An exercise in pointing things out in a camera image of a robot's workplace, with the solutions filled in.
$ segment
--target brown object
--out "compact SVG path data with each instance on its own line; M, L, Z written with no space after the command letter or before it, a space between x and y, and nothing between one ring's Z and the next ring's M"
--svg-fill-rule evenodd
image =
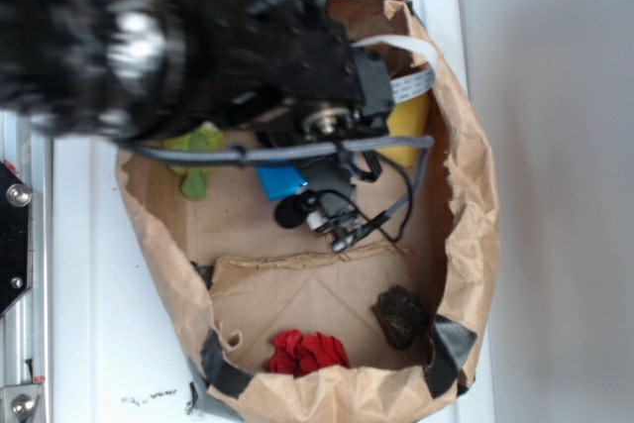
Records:
M372 308L391 347L404 351L414 338L431 325L431 317L420 299L402 286L394 286L378 297Z
M406 0L332 0L330 6L354 36L428 40ZM396 75L425 65L418 55L380 51ZM499 254L493 157L442 56L432 99L426 134L436 146L398 247L375 233L333 255L327 237L274 224L274 204L252 169L219 168L209 177L207 198L191 202L167 167L120 153L123 199L182 349L205 375L201 351L210 329L218 333L224 360L254 376L239 396L213 386L209 393L247 422L409 423L454 401L458 384L474 382ZM254 144L249 135L227 139L237 140ZM391 170L358 188L360 207L371 216L401 194L402 181ZM386 224L389 233L400 218ZM211 291L189 260L215 265ZM415 292L431 315L477 334L459 381L438 398L422 368L431 352L426 340L416 339L407 351L392 349L371 312L376 297L394 285ZM289 328L337 336L354 368L333 366L297 379L263 371L271 339Z

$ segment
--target black bracket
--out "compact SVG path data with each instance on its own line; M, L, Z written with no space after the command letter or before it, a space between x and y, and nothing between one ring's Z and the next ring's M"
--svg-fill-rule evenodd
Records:
M31 190L0 162L0 317L31 287Z

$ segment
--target white wall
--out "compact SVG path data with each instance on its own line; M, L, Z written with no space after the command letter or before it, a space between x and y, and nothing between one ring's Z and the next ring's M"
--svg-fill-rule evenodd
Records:
M634 0L461 0L493 144L498 423L634 421Z

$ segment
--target yellow object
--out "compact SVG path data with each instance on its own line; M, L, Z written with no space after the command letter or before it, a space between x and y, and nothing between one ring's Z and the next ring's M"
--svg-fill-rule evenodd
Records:
M391 136L422 136L427 124L429 108L429 93L398 103L387 118L389 134ZM416 163L420 154L418 149L401 146L381 149L380 152L403 167L410 167Z

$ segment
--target blue object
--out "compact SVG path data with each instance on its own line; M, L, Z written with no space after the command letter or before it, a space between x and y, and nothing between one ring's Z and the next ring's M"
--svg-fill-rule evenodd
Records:
M299 170L292 165L287 167L256 167L260 182L268 200L275 201L294 195L297 190L308 184Z

